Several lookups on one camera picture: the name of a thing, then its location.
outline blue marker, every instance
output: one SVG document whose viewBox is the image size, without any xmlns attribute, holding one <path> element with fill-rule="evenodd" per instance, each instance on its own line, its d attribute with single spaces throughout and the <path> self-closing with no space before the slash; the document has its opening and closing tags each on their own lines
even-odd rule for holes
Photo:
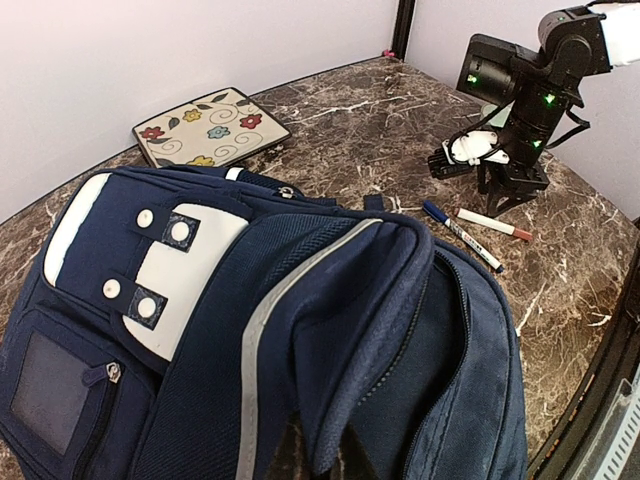
<svg viewBox="0 0 640 480">
<path fill-rule="evenodd" d="M 442 210 L 436 207 L 429 200 L 425 200 L 422 206 L 423 210 L 427 212 L 431 218 L 433 218 L 436 222 L 442 223 L 445 227 L 451 230 L 456 237 L 462 240 L 464 243 L 469 245 L 478 255 L 482 257 L 482 259 L 487 262 L 491 267 L 497 272 L 504 272 L 504 267 L 500 264 L 500 262 L 491 255 L 486 248 L 476 242 L 471 235 L 465 232 L 460 226 L 451 221 L 449 217 L 447 217 Z"/>
</svg>

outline zipper pull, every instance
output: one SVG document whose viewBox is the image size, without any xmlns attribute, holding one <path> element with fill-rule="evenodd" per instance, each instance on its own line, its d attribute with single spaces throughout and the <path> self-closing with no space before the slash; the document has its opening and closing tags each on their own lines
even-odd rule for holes
<svg viewBox="0 0 640 480">
<path fill-rule="evenodd" d="M 291 187 L 280 187 L 278 193 L 282 198 L 296 198 L 296 192 Z"/>
<path fill-rule="evenodd" d="M 96 383 L 109 379 L 111 383 L 118 383 L 122 376 L 122 369 L 116 362 L 111 362 L 107 365 L 100 365 L 98 367 L 88 368 L 82 373 L 82 384 L 91 388 Z"/>
</svg>

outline black metal pole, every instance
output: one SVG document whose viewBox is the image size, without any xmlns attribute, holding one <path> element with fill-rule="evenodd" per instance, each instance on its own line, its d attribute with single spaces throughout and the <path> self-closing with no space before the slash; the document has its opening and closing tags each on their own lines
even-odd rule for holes
<svg viewBox="0 0 640 480">
<path fill-rule="evenodd" d="M 391 51 L 400 60 L 404 60 L 407 54 L 415 6 L 416 0 L 400 0 L 398 4 L 398 15 L 396 17 L 396 28 L 393 31 Z"/>
</svg>

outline reflective stripe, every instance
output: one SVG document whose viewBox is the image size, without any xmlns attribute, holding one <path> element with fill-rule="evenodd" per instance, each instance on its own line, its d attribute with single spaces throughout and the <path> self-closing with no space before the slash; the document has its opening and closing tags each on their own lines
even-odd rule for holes
<svg viewBox="0 0 640 480">
<path fill-rule="evenodd" d="M 302 262 L 271 289 L 251 315 L 242 335 L 242 413 L 236 480 L 251 480 L 253 478 L 258 443 L 258 347 L 271 313 L 282 297 L 313 267 L 348 244 L 370 226 L 381 222 L 382 220 L 379 218 L 361 221 L 349 233 Z"/>
</svg>

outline snap button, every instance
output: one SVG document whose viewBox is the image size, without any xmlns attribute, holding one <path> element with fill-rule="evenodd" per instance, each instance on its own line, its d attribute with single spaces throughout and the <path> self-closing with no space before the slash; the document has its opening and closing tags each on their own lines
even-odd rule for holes
<svg viewBox="0 0 640 480">
<path fill-rule="evenodd" d="M 140 228 L 147 228 L 153 223 L 153 212 L 149 209 L 142 210 L 138 214 L 137 223 Z"/>
<path fill-rule="evenodd" d="M 138 314 L 142 318 L 149 318 L 153 316 L 154 313 L 156 313 L 156 302 L 153 298 L 147 297 L 140 300 L 140 303 L 138 303 Z"/>
<path fill-rule="evenodd" d="M 178 222 L 171 227 L 171 238 L 176 242 L 184 242 L 189 238 L 189 225 L 185 222 Z"/>
<path fill-rule="evenodd" d="M 120 282 L 112 278 L 104 282 L 102 293 L 105 297 L 113 299 L 120 295 Z"/>
</svg>

